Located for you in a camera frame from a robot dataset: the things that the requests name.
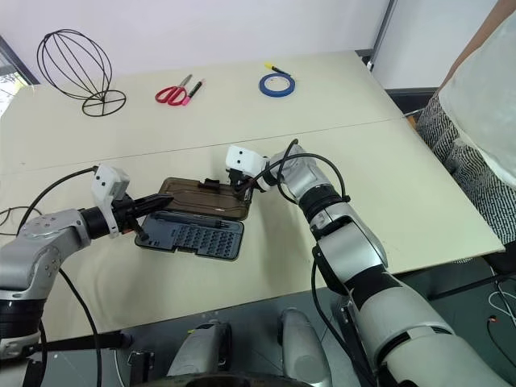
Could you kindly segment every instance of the black cable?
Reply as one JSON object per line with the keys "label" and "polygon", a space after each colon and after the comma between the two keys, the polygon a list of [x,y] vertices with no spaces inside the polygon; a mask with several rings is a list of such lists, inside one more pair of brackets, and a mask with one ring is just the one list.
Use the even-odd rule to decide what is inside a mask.
{"label": "black cable", "polygon": [[505,293],[503,289],[501,288],[501,281],[495,281],[493,283],[494,285],[494,291],[497,292],[498,297],[500,298],[501,303],[504,305],[504,307],[507,309],[507,313],[512,317],[516,316],[516,312],[514,312],[514,309],[510,306],[509,302],[507,301],[507,298],[505,296]]}
{"label": "black cable", "polygon": [[41,332],[41,383],[43,383],[43,379],[45,378],[45,372],[47,371],[47,360],[48,360],[48,351],[47,351],[47,334],[45,333],[45,328],[43,326],[43,321],[40,320],[40,332]]}
{"label": "black cable", "polygon": [[91,326],[91,331],[93,332],[94,337],[94,343],[95,343],[95,354],[97,355],[97,387],[102,386],[102,354],[100,352],[100,339],[98,338],[98,332],[97,327],[95,326],[95,322],[93,317],[91,316],[91,313],[89,312],[88,306],[82,299],[79,292],[77,292],[77,289],[75,289],[75,286],[73,285],[72,281],[69,279],[68,275],[63,271],[62,268],[59,269],[59,273],[64,278],[70,289],[72,290],[73,295],[75,295],[76,299],[79,301],[79,303],[82,306],[82,309],[84,309],[84,313],[86,314],[86,318],[88,319],[88,322]]}
{"label": "black cable", "polygon": [[[71,179],[73,177],[80,176],[80,175],[83,175],[83,174],[86,174],[86,173],[90,173],[90,172],[96,172],[96,171],[97,171],[97,166],[94,166],[94,167],[91,167],[91,168],[87,168],[87,169],[82,169],[81,171],[77,171],[75,173],[70,173],[69,175],[67,175],[65,177],[62,177],[58,181],[52,183],[42,193],[40,193],[38,195],[38,197],[36,199],[34,199],[32,204],[27,208],[27,211],[25,212],[25,215],[23,216],[22,221],[19,224],[18,233],[17,234],[19,234],[19,232],[22,229],[23,225],[27,222],[31,212],[33,210],[35,210],[35,207],[40,203],[41,199],[43,199],[43,197],[46,194],[48,194],[51,190],[56,188],[59,184],[65,182],[65,181],[67,181],[67,180],[69,180],[69,179]],[[102,386],[102,354],[101,354],[101,351],[100,351],[100,339],[98,338],[97,327],[95,326],[95,322],[94,322],[93,318],[91,317],[91,313],[89,312],[88,306],[85,304],[85,302],[82,299],[82,297],[79,294],[79,292],[77,292],[77,289],[75,289],[75,286],[70,281],[68,275],[66,275],[65,271],[62,268],[59,269],[59,273],[64,278],[64,280],[66,281],[66,283],[68,284],[69,288],[72,290],[72,293],[75,296],[75,298],[81,304],[82,309],[84,310],[84,313],[85,313],[86,317],[88,318],[89,325],[91,326],[91,331],[93,332],[94,343],[95,343],[95,352],[96,352],[96,355],[97,355],[97,387],[101,387]],[[45,344],[46,344],[46,340],[45,340],[45,343],[42,340],[42,342],[41,342],[41,353],[42,353],[42,355],[44,353],[48,352],[47,348],[46,348],[47,346]]]}
{"label": "black cable", "polygon": [[263,171],[258,173],[252,179],[249,179],[249,181],[241,189],[239,189],[237,195],[244,194],[245,191],[247,191],[249,188],[254,186],[254,184],[258,181],[258,179],[260,179],[266,173],[270,172],[272,169],[276,168],[282,162],[288,161],[288,160],[293,160],[293,159],[300,159],[302,157],[311,157],[313,159],[318,159],[318,160],[321,160],[321,161],[325,162],[326,164],[328,164],[331,167],[331,169],[333,169],[333,172],[335,172],[335,175],[337,175],[337,177],[339,179],[340,193],[341,193],[342,198],[344,200],[347,200],[346,186],[344,185],[344,179],[342,178],[340,171],[337,169],[337,167],[335,167],[335,164],[333,164],[331,161],[329,161],[326,157],[322,157],[315,153],[298,153],[296,155],[290,155],[287,157],[284,156],[281,160],[278,160],[278,161],[270,164],[266,169],[264,169]]}
{"label": "black cable", "polygon": [[346,352],[346,355],[347,355],[347,357],[349,357],[349,360],[352,362],[354,368],[356,370],[358,370],[358,372],[364,377],[364,379],[372,387],[376,387],[377,383],[374,380],[374,376],[370,372],[368,372],[368,370],[365,369],[365,367],[355,359],[351,350],[347,346],[346,342],[339,335],[339,332],[337,332],[335,327],[331,324],[330,320],[328,320],[328,317],[326,317],[323,310],[321,309],[321,305],[319,304],[319,299],[317,298],[317,292],[315,291],[315,269],[316,268],[317,268],[317,264],[314,261],[314,264],[312,265],[312,275],[310,278],[310,285],[311,285],[311,289],[312,289],[312,298],[314,299],[315,309],[317,309],[319,316],[321,316],[321,319],[324,321],[324,324],[327,326],[328,330],[333,334],[333,337],[335,337],[335,340],[337,340],[337,343],[339,343],[340,347],[344,350],[344,352]]}
{"label": "black cable", "polygon": [[[3,210],[3,211],[0,211],[0,215],[4,215],[4,214],[7,214],[6,217],[0,222],[0,227],[3,226],[4,224],[7,223],[7,220],[9,219],[10,217],[10,213],[13,211],[13,210],[20,210],[20,209],[27,209],[29,208],[28,206],[16,206],[16,207],[9,207],[7,210]],[[37,212],[39,215],[42,215],[41,214],[41,211],[38,210],[37,208],[34,208],[33,209],[35,212]],[[16,236],[15,233],[12,233],[12,232],[0,232],[0,235],[4,235],[4,236]]]}
{"label": "black cable", "polygon": [[495,323],[496,321],[497,321],[496,316],[491,316],[488,318],[487,323],[486,323],[487,333],[488,333],[491,341],[493,342],[494,346],[496,348],[498,348],[498,351],[500,351],[500,353],[507,359],[507,361],[509,361],[509,363],[511,363],[512,366],[516,368],[516,363],[514,363],[510,359],[509,355],[507,355],[507,353],[500,347],[500,345],[497,343],[497,341],[493,337],[493,332],[491,332],[491,323]]}
{"label": "black cable", "polygon": [[75,173],[70,173],[68,176],[63,177],[63,178],[59,179],[58,181],[56,181],[55,183],[52,183],[50,186],[48,186],[42,193],[40,193],[38,195],[38,197],[36,199],[34,199],[32,204],[28,207],[27,211],[25,212],[25,215],[22,218],[22,221],[19,223],[18,233],[17,234],[19,234],[19,232],[22,229],[23,225],[27,222],[27,219],[29,219],[29,216],[31,215],[31,212],[38,205],[38,203],[43,198],[43,196],[48,194],[51,190],[56,188],[62,182],[67,181],[67,180],[71,179],[72,177],[80,176],[80,175],[84,175],[85,173],[96,172],[96,171],[97,171],[97,167],[91,167],[91,168],[87,168],[87,169],[82,169],[81,171],[77,171]]}
{"label": "black cable", "polygon": [[285,191],[283,191],[283,187],[281,187],[281,181],[283,180],[283,175],[281,173],[283,172],[283,166],[285,165],[285,158],[289,155],[290,151],[292,150],[292,147],[294,145],[296,145],[298,142],[299,142],[298,139],[293,139],[290,142],[289,146],[287,147],[287,150],[285,151],[285,154],[281,158],[280,168],[278,168],[278,170],[277,170],[277,190],[280,191],[280,194],[283,198],[285,198],[286,200],[288,200],[289,202],[291,202],[295,205],[297,205],[296,201],[293,200],[292,198],[289,198],[285,194]]}

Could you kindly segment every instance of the blue tape roll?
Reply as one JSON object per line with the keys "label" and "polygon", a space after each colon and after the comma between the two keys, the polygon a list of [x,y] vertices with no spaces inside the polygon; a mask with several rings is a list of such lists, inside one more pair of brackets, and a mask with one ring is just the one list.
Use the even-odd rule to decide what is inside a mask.
{"label": "blue tape roll", "polygon": [[[279,78],[286,79],[289,83],[289,87],[287,87],[284,90],[279,90],[279,91],[267,89],[265,82],[269,78],[272,78],[272,77],[279,77]],[[272,73],[272,74],[266,75],[265,77],[260,79],[260,91],[263,94],[268,95],[269,97],[275,97],[275,98],[284,97],[284,96],[292,93],[295,87],[296,87],[296,82],[294,81],[294,79],[292,77],[289,77],[288,75],[281,74],[281,73]]]}

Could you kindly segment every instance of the white wall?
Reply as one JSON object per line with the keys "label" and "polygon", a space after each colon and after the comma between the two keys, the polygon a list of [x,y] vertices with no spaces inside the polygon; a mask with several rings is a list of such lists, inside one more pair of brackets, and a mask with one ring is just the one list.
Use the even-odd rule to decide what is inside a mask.
{"label": "white wall", "polygon": [[372,71],[386,89],[438,87],[496,0],[398,0]]}
{"label": "white wall", "polygon": [[76,29],[114,73],[372,48],[388,0],[0,0],[0,35],[41,81],[35,53]]}

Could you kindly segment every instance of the person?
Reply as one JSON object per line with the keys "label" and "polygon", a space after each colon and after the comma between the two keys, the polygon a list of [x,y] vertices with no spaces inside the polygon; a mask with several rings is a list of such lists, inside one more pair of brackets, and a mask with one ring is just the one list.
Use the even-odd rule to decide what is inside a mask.
{"label": "person", "polygon": [[516,269],[515,71],[516,0],[499,0],[416,125],[506,246],[502,271]]}

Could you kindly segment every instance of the window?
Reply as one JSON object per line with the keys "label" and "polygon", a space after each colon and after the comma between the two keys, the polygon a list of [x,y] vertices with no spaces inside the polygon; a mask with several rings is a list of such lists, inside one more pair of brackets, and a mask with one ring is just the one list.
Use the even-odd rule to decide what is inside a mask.
{"label": "window", "polygon": [[22,87],[39,83],[0,36],[0,116]]}

